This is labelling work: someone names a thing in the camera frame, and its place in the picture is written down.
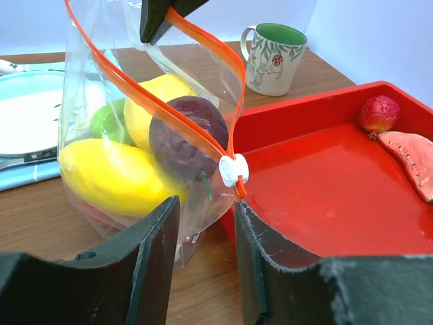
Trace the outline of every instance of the wall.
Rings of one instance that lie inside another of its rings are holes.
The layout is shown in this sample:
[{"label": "wall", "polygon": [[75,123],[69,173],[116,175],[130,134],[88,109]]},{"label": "wall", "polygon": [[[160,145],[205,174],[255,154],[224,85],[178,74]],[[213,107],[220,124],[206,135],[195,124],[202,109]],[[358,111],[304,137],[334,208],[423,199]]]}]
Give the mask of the wall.
[{"label": "wall", "polygon": [[[210,0],[188,19],[224,41],[237,41],[245,27],[260,22],[305,31],[316,1]],[[0,56],[65,50],[68,16],[63,0],[1,0],[0,12]]]},{"label": "wall", "polygon": [[318,0],[310,48],[355,83],[386,80],[433,107],[433,1]]}]

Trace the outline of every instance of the white plate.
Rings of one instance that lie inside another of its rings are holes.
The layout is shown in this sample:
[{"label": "white plate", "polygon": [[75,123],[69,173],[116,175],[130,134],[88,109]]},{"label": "white plate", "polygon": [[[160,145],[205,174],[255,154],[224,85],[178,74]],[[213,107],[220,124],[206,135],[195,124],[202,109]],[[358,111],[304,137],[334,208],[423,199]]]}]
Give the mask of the white plate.
[{"label": "white plate", "polygon": [[[57,146],[63,84],[64,72],[56,71],[0,77],[0,156],[21,156]],[[102,84],[90,84],[92,106],[105,105]]]}]

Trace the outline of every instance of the green stem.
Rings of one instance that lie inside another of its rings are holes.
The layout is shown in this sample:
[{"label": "green stem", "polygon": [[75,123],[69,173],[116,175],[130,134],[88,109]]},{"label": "green stem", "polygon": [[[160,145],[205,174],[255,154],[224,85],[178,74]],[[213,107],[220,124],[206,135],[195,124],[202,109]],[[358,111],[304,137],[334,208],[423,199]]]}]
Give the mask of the green stem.
[{"label": "green stem", "polygon": [[208,174],[206,174],[206,173],[200,174],[200,179],[203,182],[204,190],[205,190],[206,194],[208,195],[209,200],[212,201],[214,196],[212,195],[212,189],[210,188]]}]

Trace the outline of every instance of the mug rim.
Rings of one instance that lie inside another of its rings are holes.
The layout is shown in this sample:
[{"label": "mug rim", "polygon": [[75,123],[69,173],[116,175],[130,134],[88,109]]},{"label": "mug rim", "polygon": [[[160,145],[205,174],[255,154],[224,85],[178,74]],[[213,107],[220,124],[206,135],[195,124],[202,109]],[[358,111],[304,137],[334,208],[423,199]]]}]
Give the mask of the mug rim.
[{"label": "mug rim", "polygon": [[[294,32],[296,32],[296,33],[298,33],[298,34],[300,34],[300,35],[304,38],[304,43],[302,43],[302,44],[295,44],[295,45],[294,45],[294,44],[285,44],[285,43],[280,43],[280,42],[272,41],[271,39],[268,39],[268,38],[264,37],[263,35],[261,35],[261,34],[257,31],[257,28],[258,28],[259,26],[263,26],[263,25],[278,25],[278,26],[281,26],[281,27],[284,27],[284,28],[288,28],[288,29],[290,29],[290,30],[292,30],[292,31],[294,31]],[[268,40],[268,41],[270,41],[270,42],[273,42],[273,43],[276,43],[276,44],[280,44],[280,45],[302,46],[302,45],[307,44],[307,42],[308,42],[308,39],[307,39],[306,35],[305,35],[303,32],[301,32],[300,30],[297,30],[296,28],[293,28],[293,27],[290,27],[290,26],[287,26],[287,25],[284,25],[284,24],[279,24],[279,23],[276,23],[276,22],[262,22],[261,24],[258,24],[258,25],[256,26],[256,28],[255,28],[255,32],[256,32],[258,35],[260,35],[260,37],[262,37],[262,38],[264,38],[264,39],[266,39],[266,40]]]}]

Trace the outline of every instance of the orange zipper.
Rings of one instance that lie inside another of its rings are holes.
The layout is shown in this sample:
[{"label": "orange zipper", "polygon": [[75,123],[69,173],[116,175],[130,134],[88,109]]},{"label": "orange zipper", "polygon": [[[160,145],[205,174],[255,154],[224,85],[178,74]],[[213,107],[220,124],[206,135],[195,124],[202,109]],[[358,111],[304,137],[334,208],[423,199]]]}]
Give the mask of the orange zipper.
[{"label": "orange zipper", "polygon": [[[186,35],[195,39],[197,42],[203,44],[210,51],[220,56],[228,65],[233,69],[237,77],[242,82],[242,91],[237,103],[235,116],[229,130],[229,143],[227,147],[227,153],[221,147],[217,140],[215,140],[209,133],[205,132],[201,127],[195,124],[192,120],[183,116],[180,112],[177,112],[174,108],[164,103],[162,100],[152,95],[149,91],[141,87],[132,78],[128,77],[123,71],[117,68],[105,55],[98,50],[93,44],[86,32],[83,30],[81,25],[78,23],[71,7],[69,6],[70,0],[64,0],[66,9],[71,20],[75,23],[75,26],[80,31],[87,45],[89,46],[93,59],[98,65],[99,69],[107,76],[107,78],[115,84],[121,92],[126,96],[130,97],[136,104],[141,106],[152,116],[163,120],[173,130],[179,132],[190,144],[200,148],[203,153],[212,159],[219,161],[224,156],[230,156],[232,159],[235,158],[233,152],[233,133],[237,119],[241,113],[242,104],[244,100],[245,92],[245,81],[246,72],[241,59],[227,44],[217,39],[210,33],[202,30],[200,27],[188,22],[185,18],[182,18],[173,8],[169,8],[166,19],[180,31]],[[242,181],[236,183],[234,188],[236,198],[243,199],[246,197],[246,190]]]}]

